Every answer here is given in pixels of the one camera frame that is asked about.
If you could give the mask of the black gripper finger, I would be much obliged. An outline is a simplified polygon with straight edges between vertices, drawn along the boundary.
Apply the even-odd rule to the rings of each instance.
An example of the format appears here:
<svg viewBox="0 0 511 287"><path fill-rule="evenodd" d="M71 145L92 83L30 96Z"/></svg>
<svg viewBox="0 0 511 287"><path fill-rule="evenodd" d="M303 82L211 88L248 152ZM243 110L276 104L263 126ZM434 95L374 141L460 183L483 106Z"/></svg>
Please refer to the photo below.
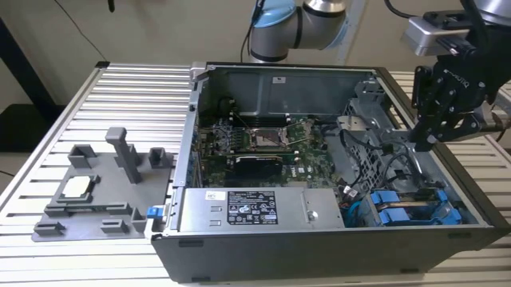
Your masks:
<svg viewBox="0 0 511 287"><path fill-rule="evenodd" d="M410 133L415 151L430 151L439 132L447 106L452 100L448 90L450 76L428 66L415 68L412 107L416 109L416 123Z"/></svg>
<svg viewBox="0 0 511 287"><path fill-rule="evenodd" d="M472 112L447 113L442 117L440 126L431 133L428 141L458 142L490 133L490 105L484 102Z"/></svg>

